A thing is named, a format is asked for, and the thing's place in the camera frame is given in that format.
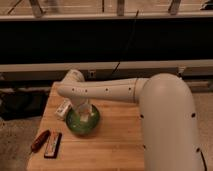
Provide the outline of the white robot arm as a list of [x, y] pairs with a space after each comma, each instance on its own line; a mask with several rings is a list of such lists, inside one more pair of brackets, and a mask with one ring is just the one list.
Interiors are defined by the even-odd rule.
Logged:
[[145, 171], [207, 171], [192, 92], [180, 77], [86, 82], [78, 70], [59, 83], [58, 94], [79, 107], [87, 99], [136, 103], [143, 129]]

